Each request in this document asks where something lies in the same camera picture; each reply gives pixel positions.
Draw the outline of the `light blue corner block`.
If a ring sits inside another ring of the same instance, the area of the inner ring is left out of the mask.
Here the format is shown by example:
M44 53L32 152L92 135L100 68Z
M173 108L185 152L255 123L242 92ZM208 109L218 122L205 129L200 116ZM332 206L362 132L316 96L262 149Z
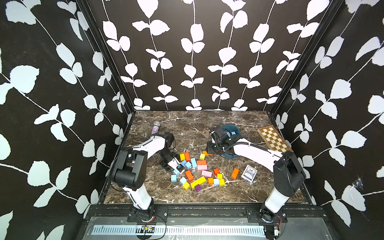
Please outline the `light blue corner block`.
M177 182L177 175L171 175L171 182L172 183Z

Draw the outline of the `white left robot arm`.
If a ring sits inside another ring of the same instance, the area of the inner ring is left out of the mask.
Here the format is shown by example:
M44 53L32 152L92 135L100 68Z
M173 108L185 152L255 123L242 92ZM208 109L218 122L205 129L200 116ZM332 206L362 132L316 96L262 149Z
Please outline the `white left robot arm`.
M160 154L162 166L166 170L175 171L177 174L185 171L180 157L170 150L174 140L174 135L170 132L157 133L149 140L123 150L117 157L111 171L111 179L128 193L134 208L141 211L152 211L154 201L148 194L144 182L148 159L154 154Z

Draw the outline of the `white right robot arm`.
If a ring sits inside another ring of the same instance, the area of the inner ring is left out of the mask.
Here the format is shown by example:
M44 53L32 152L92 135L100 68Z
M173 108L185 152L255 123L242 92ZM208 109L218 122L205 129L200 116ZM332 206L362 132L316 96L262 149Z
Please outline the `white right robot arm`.
M295 195L306 179L306 173L297 156L269 150L243 138L234 125L209 128L211 140L207 142L208 154L225 159L244 157L270 170L274 176L274 188L262 204L260 214L265 222L272 222L286 202Z

